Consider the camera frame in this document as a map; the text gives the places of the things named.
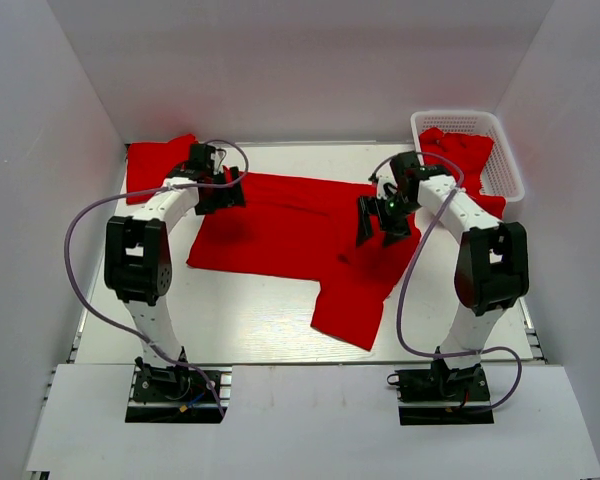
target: cable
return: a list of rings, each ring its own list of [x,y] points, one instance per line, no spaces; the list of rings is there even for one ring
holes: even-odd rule
[[[220,167],[222,166],[222,162],[224,162],[224,159],[227,158],[227,151],[224,148],[219,148],[218,149],[219,152],[223,152],[222,153],[222,157],[220,158],[220,162],[218,162],[218,165],[216,166],[216,171],[220,172]]]
[[[100,200],[93,202],[90,205],[87,205],[75,216],[75,218],[73,220],[71,220],[71,223],[69,224],[69,227],[67,228],[67,233],[65,234],[65,237],[64,237],[64,266],[67,271],[67,277],[69,277],[69,283],[71,284],[71,288],[73,289],[73,292],[76,294],[76,297],[78,297],[78,300],[80,301],[82,306],[87,309],[87,311],[89,311],[92,315],[99,318],[103,322],[111,325],[112,327],[123,330],[127,333],[130,333],[131,335],[135,335],[141,341],[146,343],[155,352],[155,354],[158,357],[160,357],[162,360],[164,360],[165,362],[170,363],[175,366],[178,366],[178,367],[184,367],[187,369],[191,369],[191,370],[197,372],[198,374],[200,374],[200,376],[202,377],[202,379],[205,382],[205,385],[209,386],[209,390],[211,390],[211,393],[213,394],[213,398],[216,401],[216,404],[218,405],[218,410],[220,411],[220,415],[222,417],[224,417],[224,408],[222,407],[222,404],[220,402],[220,397],[216,393],[215,389],[212,388],[211,380],[209,379],[207,374],[204,373],[204,371],[200,367],[193,365],[191,363],[181,362],[179,360],[174,360],[172,358],[169,358],[169,356],[160,347],[158,347],[153,342],[153,340],[151,340],[151,338],[149,338],[144,333],[142,333],[138,330],[135,330],[133,328],[127,327],[126,325],[123,325],[121,323],[118,323],[115,320],[112,320],[111,318],[107,317],[105,314],[101,313],[100,311],[96,310],[96,308],[89,303],[87,298],[84,296],[84,294],[80,290],[80,286],[78,285],[78,281],[76,280],[75,273],[73,272],[73,267],[71,265],[71,237],[73,236],[73,232],[76,228],[76,225],[82,219],[82,217],[84,217],[87,213],[89,213],[94,208],[99,207],[100,205],[104,205],[105,203],[113,202],[115,200],[121,200],[123,198],[140,197],[143,195],[153,195],[156,193],[162,193],[162,192],[166,192],[173,188],[175,188],[175,189],[230,188],[230,187],[236,185],[238,182],[241,182],[242,179],[249,172],[249,159],[247,157],[247,154],[244,152],[244,150],[242,150],[242,148],[240,148],[235,143],[229,142],[227,140],[214,139],[214,140],[209,140],[209,141],[205,142],[205,144],[211,144],[211,143],[224,143],[226,145],[229,145],[229,146],[235,148],[238,151],[238,153],[240,153],[240,155],[242,155],[242,158],[244,159],[244,172],[242,173],[242,175],[240,175],[235,180],[232,180],[231,182],[225,183],[225,184],[186,183],[186,184],[181,184],[181,185],[173,185],[171,187],[150,188],[148,190],[142,190],[139,192],[119,193],[117,195],[112,195],[110,197],[102,198]]]
[[[405,273],[404,280],[402,281],[402,286],[400,287],[400,297],[398,299],[398,313],[396,315],[396,334],[398,336],[398,342],[400,342],[400,345],[402,346],[402,348],[404,348],[407,352],[411,353],[412,355],[416,355],[418,357],[430,358],[433,360],[444,359],[444,358],[468,357],[471,355],[481,355],[481,354],[493,353],[493,352],[497,352],[497,351],[504,351],[504,352],[508,352],[509,354],[511,354],[513,356],[513,358],[515,359],[516,365],[518,367],[517,373],[516,373],[516,378],[513,382],[513,385],[511,386],[511,389],[500,400],[495,402],[493,405],[486,407],[486,408],[479,409],[479,410],[472,410],[472,413],[488,412],[490,410],[493,410],[493,409],[499,407],[500,405],[505,403],[507,400],[509,400],[511,398],[511,396],[514,394],[514,392],[516,391],[516,389],[518,388],[518,385],[520,384],[520,379],[522,378],[522,359],[514,350],[512,350],[509,347],[498,346],[498,347],[487,348],[482,351],[468,350],[465,352],[455,352],[455,353],[421,352],[420,350],[416,350],[415,348],[412,348],[409,345],[407,345],[407,342],[405,342],[404,337],[402,335],[402,312],[404,310],[404,300],[405,300],[405,297],[407,294],[407,287],[409,286],[409,281],[411,280],[411,276],[413,275],[413,271],[416,267],[416,263],[418,262],[418,258],[420,258],[420,254],[422,253],[422,250],[424,249],[424,246],[427,243],[427,240],[429,239],[429,237],[431,236],[431,233],[433,232],[433,229],[435,228],[436,224],[440,221],[444,211],[451,204],[453,197],[456,195],[456,193],[458,193],[459,189],[462,186],[462,183],[464,182],[464,173],[462,172],[462,169],[460,169],[460,167],[458,167],[455,163],[453,163],[448,158],[443,157],[442,155],[438,155],[436,153],[427,153],[427,152],[415,152],[415,153],[418,155],[430,155],[432,157],[436,157],[436,158],[444,161],[447,165],[449,165],[456,172],[458,172],[459,178],[458,178],[458,182],[456,183],[456,187],[453,190],[451,190],[449,192],[449,195],[447,195],[447,198],[444,199],[444,201],[442,202],[442,205],[440,206],[440,208],[436,212],[435,216],[433,217],[433,220],[427,227],[427,230],[422,235],[422,238],[420,239],[420,242],[418,243],[418,246],[416,247],[416,250],[415,250],[413,256],[411,257],[411,260],[409,261],[409,265],[407,266],[407,271]],[[386,165],[389,161],[391,161],[392,158],[393,157],[387,158],[382,163],[380,163],[380,165],[378,165],[376,167],[376,169],[373,171],[372,177],[374,177],[377,174],[378,170],[380,170],[380,168],[382,168],[382,166]]]
[[[190,402],[188,402],[185,406],[187,407],[187,409],[193,407],[194,404],[196,404],[202,397],[204,397],[205,392],[202,392],[200,395],[198,395],[196,398],[194,398],[193,400],[191,400]]]
[[[189,393],[189,391],[191,390],[191,377],[189,377],[187,382],[187,388],[185,389],[184,393],[182,395],[180,395],[178,398],[172,398],[172,397],[167,397],[166,395],[164,396],[164,398],[166,398],[167,400],[171,400],[171,401],[176,401],[176,400],[182,400],[187,393]]]

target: red towel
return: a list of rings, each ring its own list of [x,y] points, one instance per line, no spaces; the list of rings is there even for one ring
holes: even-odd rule
[[[371,350],[383,302],[400,280],[420,232],[389,248],[383,234],[355,247],[357,199],[371,185],[251,173],[245,208],[205,217],[187,264],[320,282],[311,326]]]
[[[465,170],[468,193],[485,210],[501,216],[504,200],[479,194],[480,172],[492,143],[480,140],[482,137],[474,142],[468,135],[454,140],[455,134],[432,130],[422,134],[422,149],[457,162]],[[131,145],[128,191],[159,187],[171,168],[186,160],[194,142],[193,135],[186,135],[165,144]],[[426,163],[437,161],[429,158]],[[252,173],[245,178],[243,189],[247,207],[207,216],[187,263],[198,268],[319,281],[321,289],[311,325],[370,350],[383,301],[402,276],[420,239],[413,216],[409,219],[413,235],[408,240],[382,248],[383,235],[378,234],[355,248],[356,199],[374,195],[375,187]],[[128,203],[147,199],[128,199]],[[372,221],[378,232],[376,220]]]
[[[127,192],[162,186],[167,174],[189,158],[189,147],[198,143],[193,135],[183,135],[168,143],[132,143],[127,151]],[[127,198],[127,205],[144,203],[151,195]]]
[[[505,200],[502,197],[482,195],[480,189],[482,182],[480,174],[489,160],[493,140],[489,137],[480,135],[465,135],[463,133],[444,133],[438,128],[430,128],[420,134],[420,148],[423,152],[431,152],[442,155],[456,165],[464,173],[464,183],[462,186],[478,205],[484,208],[491,215],[502,218],[505,207]],[[423,155],[424,163],[427,165],[445,165],[445,162],[435,157]],[[453,169],[455,179],[458,175]]]

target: white wall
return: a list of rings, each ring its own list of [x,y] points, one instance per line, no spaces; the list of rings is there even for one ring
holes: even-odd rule
[[[46,2],[1,1],[0,479],[20,478],[51,369],[75,333],[64,230],[81,206],[114,190],[122,152]],[[83,280],[103,224],[92,218],[76,238]]]
[[[531,313],[600,460],[600,1],[556,1],[497,113],[526,181]]]
[[[127,142],[409,135],[493,111],[552,0],[49,0]]]

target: white plastic basket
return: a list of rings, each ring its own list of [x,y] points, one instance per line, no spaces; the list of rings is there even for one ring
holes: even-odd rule
[[[507,138],[495,115],[473,110],[416,112],[411,115],[411,131],[416,150],[420,150],[419,135],[432,127],[443,132],[483,135],[493,139],[491,156],[480,177],[483,187],[481,192],[504,197],[507,201],[505,218],[515,219],[524,198],[524,187]]]

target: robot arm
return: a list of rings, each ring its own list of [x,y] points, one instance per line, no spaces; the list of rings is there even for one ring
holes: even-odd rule
[[[154,195],[133,215],[114,216],[107,223],[107,287],[122,300],[136,328],[168,357],[180,361],[186,361],[186,353],[173,332],[165,297],[172,280],[168,235],[191,209],[202,215],[245,205],[240,183],[225,189],[175,188],[192,182],[226,184],[238,178],[237,167],[215,171],[216,155],[217,150],[210,145],[192,145],[189,159],[175,167],[163,183],[173,188]],[[143,356],[136,364],[143,379],[151,379],[152,389],[155,387],[159,394],[177,397],[188,385],[189,372],[168,364],[148,345],[143,344]]]
[[[424,207],[436,213],[455,188],[449,171],[439,165],[421,166],[415,153],[401,153],[390,162],[393,182],[377,181],[376,197],[358,200],[358,244],[373,235],[370,215],[385,232],[384,245],[410,235],[410,213]],[[481,351],[507,308],[529,288],[526,232],[519,223],[503,223],[457,192],[441,223],[460,245],[454,284],[460,300],[456,316],[439,353]],[[445,358],[432,364],[438,381],[465,389],[481,373],[480,355]]]

